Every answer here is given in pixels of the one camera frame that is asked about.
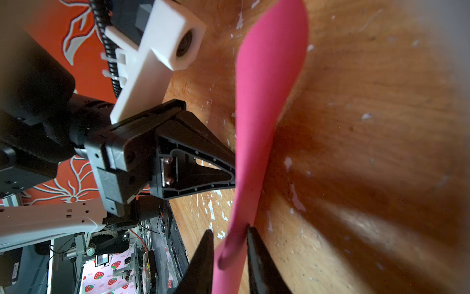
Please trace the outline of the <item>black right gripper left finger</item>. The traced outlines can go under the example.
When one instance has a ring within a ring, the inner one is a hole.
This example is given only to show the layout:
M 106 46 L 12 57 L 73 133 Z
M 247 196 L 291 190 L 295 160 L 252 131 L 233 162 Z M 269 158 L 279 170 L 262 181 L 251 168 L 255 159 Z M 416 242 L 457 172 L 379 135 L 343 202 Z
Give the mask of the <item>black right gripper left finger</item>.
M 214 233 L 208 229 L 174 294 L 211 294 L 214 274 Z

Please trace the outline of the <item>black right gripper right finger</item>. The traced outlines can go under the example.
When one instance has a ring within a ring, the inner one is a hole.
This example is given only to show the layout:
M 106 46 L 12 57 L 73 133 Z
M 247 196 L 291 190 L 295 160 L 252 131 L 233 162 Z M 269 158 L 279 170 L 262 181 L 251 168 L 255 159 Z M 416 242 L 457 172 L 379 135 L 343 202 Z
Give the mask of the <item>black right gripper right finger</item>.
M 255 227 L 247 228 L 248 277 L 251 294 L 291 294 Z

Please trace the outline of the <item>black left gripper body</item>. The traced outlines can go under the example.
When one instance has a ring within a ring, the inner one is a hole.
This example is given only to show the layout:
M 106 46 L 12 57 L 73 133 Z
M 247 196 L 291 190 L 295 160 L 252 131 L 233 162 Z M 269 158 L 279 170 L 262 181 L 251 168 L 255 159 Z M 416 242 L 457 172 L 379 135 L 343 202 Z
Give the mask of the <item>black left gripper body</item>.
M 187 105 L 173 99 L 87 136 L 84 147 L 104 208 L 126 215 L 126 206 L 152 178 L 155 131 Z

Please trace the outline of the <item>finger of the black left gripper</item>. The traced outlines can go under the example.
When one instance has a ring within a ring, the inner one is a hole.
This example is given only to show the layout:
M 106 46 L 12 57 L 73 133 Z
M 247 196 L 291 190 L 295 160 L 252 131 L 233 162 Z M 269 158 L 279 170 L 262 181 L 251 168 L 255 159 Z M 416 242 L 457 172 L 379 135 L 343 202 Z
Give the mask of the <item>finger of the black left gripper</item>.
M 154 131 L 150 194 L 162 200 L 236 186 L 235 153 L 193 113 L 182 110 Z

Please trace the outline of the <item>pink square paper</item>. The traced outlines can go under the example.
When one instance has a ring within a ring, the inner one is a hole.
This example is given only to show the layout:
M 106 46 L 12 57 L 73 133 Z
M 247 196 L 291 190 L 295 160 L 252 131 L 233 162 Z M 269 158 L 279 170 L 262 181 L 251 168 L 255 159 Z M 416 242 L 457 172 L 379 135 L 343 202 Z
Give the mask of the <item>pink square paper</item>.
M 307 54 L 303 1 L 275 3 L 251 28 L 236 63 L 236 189 L 228 233 L 215 250 L 212 292 L 239 291 L 277 121 Z

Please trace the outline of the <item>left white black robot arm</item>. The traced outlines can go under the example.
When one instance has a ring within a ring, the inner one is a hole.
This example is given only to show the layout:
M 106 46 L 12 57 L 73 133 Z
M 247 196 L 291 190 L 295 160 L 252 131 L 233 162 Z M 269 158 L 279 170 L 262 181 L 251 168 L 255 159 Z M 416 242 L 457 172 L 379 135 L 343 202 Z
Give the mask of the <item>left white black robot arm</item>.
M 73 76 L 27 32 L 15 37 L 1 90 L 1 197 L 53 180 L 74 155 L 100 198 L 1 211 L 1 251 L 76 233 L 122 233 L 165 200 L 235 186 L 235 154 L 182 100 L 111 123 L 111 104 L 74 93 Z

